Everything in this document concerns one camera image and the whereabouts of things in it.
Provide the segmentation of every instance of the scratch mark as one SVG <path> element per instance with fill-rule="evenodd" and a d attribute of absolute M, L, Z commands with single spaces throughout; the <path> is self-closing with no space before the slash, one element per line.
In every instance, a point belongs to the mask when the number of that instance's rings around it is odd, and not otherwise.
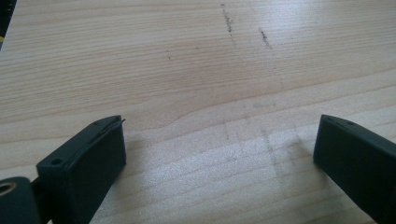
<path fill-rule="evenodd" d="M 262 42 L 264 42 L 265 46 L 267 46 L 268 48 L 271 49 L 272 46 L 270 45 L 270 42 L 268 42 L 268 37 L 265 35 L 262 28 L 259 28 L 259 32 L 260 32 L 260 34 L 262 34 Z"/>
<path fill-rule="evenodd" d="M 220 6 L 223 8 L 223 15 L 224 15 L 224 19 L 225 19 L 225 23 L 227 24 L 227 31 L 230 34 L 231 37 L 231 41 L 233 41 L 233 20 L 231 20 L 230 16 L 228 15 L 228 13 L 225 11 L 225 4 L 220 4 Z"/>

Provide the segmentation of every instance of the wooden board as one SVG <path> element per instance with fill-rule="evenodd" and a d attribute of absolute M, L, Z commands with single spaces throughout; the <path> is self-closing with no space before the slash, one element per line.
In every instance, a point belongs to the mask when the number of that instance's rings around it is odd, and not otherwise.
<path fill-rule="evenodd" d="M 312 162 L 319 117 L 396 140 L 396 3 L 19 0 L 0 178 L 121 114 L 92 223 L 373 223 Z"/>

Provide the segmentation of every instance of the light wood surface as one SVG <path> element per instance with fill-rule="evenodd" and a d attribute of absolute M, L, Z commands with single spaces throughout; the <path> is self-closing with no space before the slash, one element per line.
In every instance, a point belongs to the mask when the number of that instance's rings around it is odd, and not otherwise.
<path fill-rule="evenodd" d="M 396 140 L 396 2 L 19 0 L 0 178 L 116 114 L 92 223 L 373 223 L 312 154 L 321 114 Z"/>

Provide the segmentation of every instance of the pencil mark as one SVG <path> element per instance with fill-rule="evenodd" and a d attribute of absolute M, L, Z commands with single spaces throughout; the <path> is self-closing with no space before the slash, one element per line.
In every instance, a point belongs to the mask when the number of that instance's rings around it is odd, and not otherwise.
<path fill-rule="evenodd" d="M 166 50 L 166 54 L 168 55 L 169 61 L 171 61 L 171 56 L 169 55 L 169 50 Z"/>
<path fill-rule="evenodd" d="M 233 20 L 231 20 L 229 14 L 225 11 L 225 4 L 220 4 L 220 6 L 223 8 L 223 15 L 224 15 L 224 20 L 225 23 L 227 24 L 227 31 L 230 34 L 231 41 L 233 41 Z"/>
<path fill-rule="evenodd" d="M 259 32 L 260 32 L 260 34 L 262 34 L 262 42 L 264 42 L 265 46 L 267 46 L 268 48 L 271 49 L 272 46 L 270 45 L 270 42 L 268 42 L 268 37 L 265 35 L 262 28 L 259 28 Z"/>

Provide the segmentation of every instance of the wooden tabletop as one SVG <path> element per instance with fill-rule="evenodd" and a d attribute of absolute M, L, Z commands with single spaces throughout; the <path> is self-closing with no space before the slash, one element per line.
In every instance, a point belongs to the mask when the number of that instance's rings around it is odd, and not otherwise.
<path fill-rule="evenodd" d="M 118 114 L 92 223 L 373 223 L 312 154 L 321 114 L 396 140 L 396 2 L 19 0 L 0 179 Z"/>

